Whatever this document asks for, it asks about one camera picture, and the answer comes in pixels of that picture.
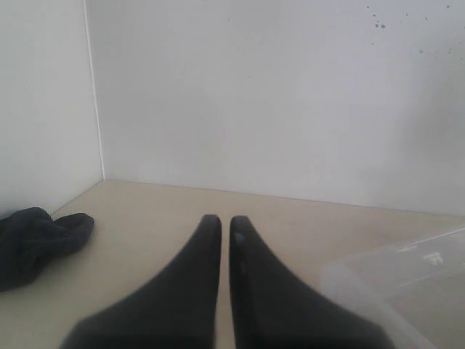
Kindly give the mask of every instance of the white corner wall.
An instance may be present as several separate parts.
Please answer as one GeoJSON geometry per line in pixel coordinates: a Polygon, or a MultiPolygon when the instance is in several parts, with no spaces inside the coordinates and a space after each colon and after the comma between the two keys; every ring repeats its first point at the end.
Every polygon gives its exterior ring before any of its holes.
{"type": "Polygon", "coordinates": [[[109,178],[465,214],[465,1],[87,7],[109,178]]]}
{"type": "Polygon", "coordinates": [[[102,179],[82,0],[3,1],[0,217],[102,179]]]}

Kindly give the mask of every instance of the clear plastic container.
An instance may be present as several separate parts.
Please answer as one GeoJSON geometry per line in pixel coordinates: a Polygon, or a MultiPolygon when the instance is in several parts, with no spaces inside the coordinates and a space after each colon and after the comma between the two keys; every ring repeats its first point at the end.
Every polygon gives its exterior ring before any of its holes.
{"type": "Polygon", "coordinates": [[[331,263],[321,290],[382,325],[398,349],[464,349],[465,225],[331,263]]]}

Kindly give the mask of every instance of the light wood surface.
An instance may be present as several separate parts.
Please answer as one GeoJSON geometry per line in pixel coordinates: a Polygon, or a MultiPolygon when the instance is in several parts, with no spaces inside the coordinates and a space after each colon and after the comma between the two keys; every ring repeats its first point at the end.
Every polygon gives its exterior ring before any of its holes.
{"type": "Polygon", "coordinates": [[[277,256],[318,288],[327,262],[404,239],[433,236],[465,218],[105,180],[54,217],[86,212],[94,234],[26,287],[0,293],[0,348],[58,348],[77,320],[132,293],[188,240],[201,216],[223,223],[217,348],[234,348],[228,283],[229,222],[248,215],[277,256]]]}

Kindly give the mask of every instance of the black rubber object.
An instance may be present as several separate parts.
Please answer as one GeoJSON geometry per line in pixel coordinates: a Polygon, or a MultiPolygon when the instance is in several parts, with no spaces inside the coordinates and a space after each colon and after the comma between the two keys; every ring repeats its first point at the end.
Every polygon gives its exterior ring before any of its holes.
{"type": "Polygon", "coordinates": [[[380,326],[300,281],[247,217],[231,220],[230,291],[237,349],[393,349],[380,326]]]}
{"type": "Polygon", "coordinates": [[[213,348],[221,240],[219,218],[203,216],[190,240],[155,278],[80,321],[62,349],[213,348]]]}

